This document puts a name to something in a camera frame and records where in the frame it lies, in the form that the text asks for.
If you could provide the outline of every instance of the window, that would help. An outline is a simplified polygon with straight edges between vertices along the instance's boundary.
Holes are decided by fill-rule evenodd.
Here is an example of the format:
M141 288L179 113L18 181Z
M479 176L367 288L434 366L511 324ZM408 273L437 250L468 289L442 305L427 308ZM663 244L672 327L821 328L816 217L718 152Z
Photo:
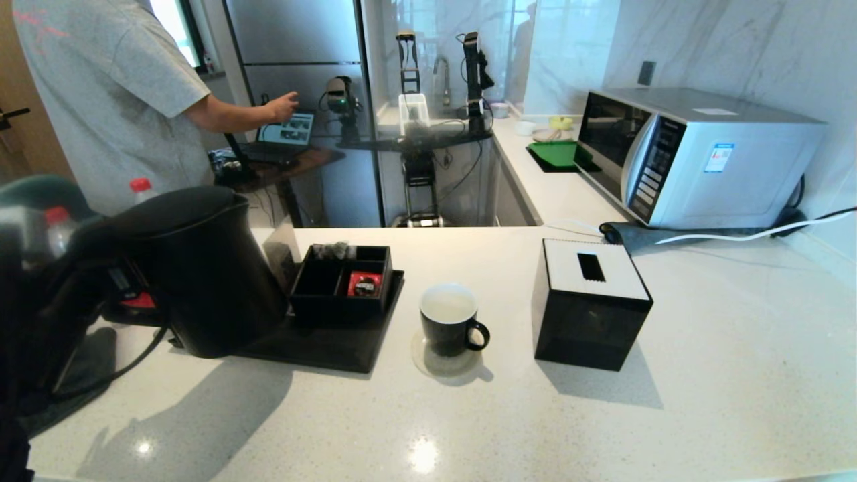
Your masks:
M199 74L208 72L203 61L202 39L189 0L152 0L152 10Z

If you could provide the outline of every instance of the laptop screen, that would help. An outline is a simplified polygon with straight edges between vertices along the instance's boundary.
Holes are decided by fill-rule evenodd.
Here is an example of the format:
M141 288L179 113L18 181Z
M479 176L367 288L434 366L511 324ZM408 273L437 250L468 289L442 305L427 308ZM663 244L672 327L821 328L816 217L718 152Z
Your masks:
M291 119L282 124L268 124L259 128L256 140L262 142L277 142L295 146L309 145L309 137L313 131L315 115L308 112L295 112Z

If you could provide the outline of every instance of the hand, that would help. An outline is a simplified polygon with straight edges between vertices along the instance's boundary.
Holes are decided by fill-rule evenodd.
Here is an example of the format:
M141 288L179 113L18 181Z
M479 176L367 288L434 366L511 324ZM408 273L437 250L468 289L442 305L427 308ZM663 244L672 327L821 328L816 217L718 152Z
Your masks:
M268 102L265 107L271 109L275 123L283 123L291 119L291 115L295 113L298 105L297 92L289 92L283 97Z

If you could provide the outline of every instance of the sticker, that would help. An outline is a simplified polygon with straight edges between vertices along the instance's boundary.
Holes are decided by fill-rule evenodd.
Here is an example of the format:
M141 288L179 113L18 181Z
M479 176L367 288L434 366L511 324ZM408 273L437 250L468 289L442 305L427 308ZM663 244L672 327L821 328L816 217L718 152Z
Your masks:
M727 111L726 109L693 109L700 114L706 116L737 116L738 112Z
M723 172L733 149L735 149L734 144L715 144L708 164L705 165L705 172Z

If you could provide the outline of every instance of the faucet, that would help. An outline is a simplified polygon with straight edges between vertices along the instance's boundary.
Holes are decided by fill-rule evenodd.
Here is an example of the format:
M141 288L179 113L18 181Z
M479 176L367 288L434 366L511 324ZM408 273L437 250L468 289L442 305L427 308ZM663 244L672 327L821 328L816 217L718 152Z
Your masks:
M443 105L449 106L452 100L449 97L449 61L446 57L439 55L434 60L434 69L432 74L437 75L437 64L443 62Z

